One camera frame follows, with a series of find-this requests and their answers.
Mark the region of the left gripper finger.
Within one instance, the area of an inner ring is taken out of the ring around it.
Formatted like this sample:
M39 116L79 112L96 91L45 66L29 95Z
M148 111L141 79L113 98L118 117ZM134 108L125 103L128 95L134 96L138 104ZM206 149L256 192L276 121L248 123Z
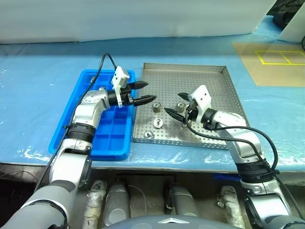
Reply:
M139 90L139 89L146 87L148 84L149 83L145 82L145 81L135 81L135 82L130 83L130 88L132 90Z
M145 95L145 96L141 96L139 98L134 98L132 104L133 104L133 106L137 107L137 106L148 104L148 103L152 102L153 100L155 100L156 98L157 98L156 95Z

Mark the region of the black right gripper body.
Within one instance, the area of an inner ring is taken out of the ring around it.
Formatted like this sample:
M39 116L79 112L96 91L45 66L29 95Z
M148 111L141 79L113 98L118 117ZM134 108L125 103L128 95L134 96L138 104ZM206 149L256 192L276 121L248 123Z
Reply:
M185 124L189 124L190 122L200 124L201 121L198 119L199 111L200 106L198 105L198 103L195 100L191 100L188 106L186 107L184 118Z

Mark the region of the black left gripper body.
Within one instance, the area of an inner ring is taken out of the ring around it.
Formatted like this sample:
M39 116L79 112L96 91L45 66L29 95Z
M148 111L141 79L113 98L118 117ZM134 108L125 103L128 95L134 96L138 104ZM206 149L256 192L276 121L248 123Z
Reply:
M133 105L131 92L134 89L134 83L128 83L124 88L120 89L122 105Z

